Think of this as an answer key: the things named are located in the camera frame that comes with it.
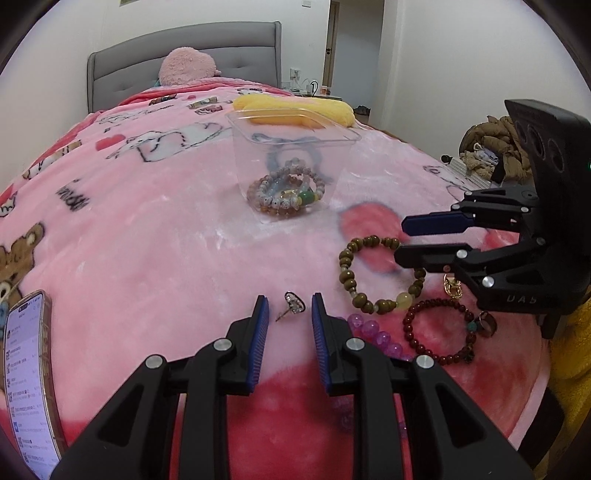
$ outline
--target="phone screen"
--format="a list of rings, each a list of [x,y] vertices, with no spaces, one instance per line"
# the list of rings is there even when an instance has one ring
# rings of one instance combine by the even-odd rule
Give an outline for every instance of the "phone screen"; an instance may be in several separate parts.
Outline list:
[[[42,292],[16,305],[8,314],[4,339],[12,429],[23,460],[41,480],[49,478],[60,460],[44,397],[44,375],[50,362],[48,345],[43,343],[48,335],[44,311],[49,310]]]

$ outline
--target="red bead bracelet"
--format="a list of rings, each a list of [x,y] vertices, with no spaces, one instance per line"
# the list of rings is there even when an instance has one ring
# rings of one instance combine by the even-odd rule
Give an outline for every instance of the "red bead bracelet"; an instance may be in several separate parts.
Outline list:
[[[416,351],[417,355],[428,355],[433,358],[440,365],[450,365],[459,363],[464,360],[467,364],[474,360],[474,344],[476,343],[476,334],[468,330],[466,335],[466,344],[462,349],[452,355],[438,355],[432,350],[427,349],[420,343],[414,335],[413,320],[415,315],[422,310],[432,309],[435,307],[451,307],[456,309],[464,315],[465,321],[470,324],[474,321],[474,314],[461,303],[451,299],[431,299],[422,300],[416,305],[410,307],[404,320],[402,321],[402,329],[404,331],[404,339],[408,342],[410,347]]]

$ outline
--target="door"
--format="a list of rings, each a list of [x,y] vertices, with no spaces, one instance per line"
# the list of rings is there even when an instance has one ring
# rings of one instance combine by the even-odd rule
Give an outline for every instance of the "door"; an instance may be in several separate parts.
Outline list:
[[[339,23],[339,3],[330,3],[329,30],[326,37],[326,55],[324,57],[324,76],[322,85],[332,87],[332,73],[335,66],[336,31]]]

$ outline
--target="door frame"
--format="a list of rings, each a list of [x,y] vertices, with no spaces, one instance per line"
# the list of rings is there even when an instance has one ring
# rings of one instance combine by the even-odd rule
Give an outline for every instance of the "door frame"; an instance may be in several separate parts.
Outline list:
[[[332,43],[329,45],[330,39],[330,32],[327,32],[326,35],[326,53],[324,55],[324,75],[322,78],[322,85],[325,87],[332,87],[332,77],[333,71],[335,69],[335,52],[336,52],[336,36],[337,31],[339,29],[339,9],[340,3],[334,0],[330,2],[330,11],[329,11],[329,24],[328,28],[330,28],[330,18],[333,18],[333,28],[332,28]],[[328,69],[326,68],[326,62],[329,62]]]

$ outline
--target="pink stuffed toy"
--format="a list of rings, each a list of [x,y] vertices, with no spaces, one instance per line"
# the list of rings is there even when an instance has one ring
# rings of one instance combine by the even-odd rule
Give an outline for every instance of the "pink stuffed toy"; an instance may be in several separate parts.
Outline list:
[[[160,67],[160,85],[185,85],[195,80],[220,76],[216,62],[206,53],[191,47],[176,48]]]

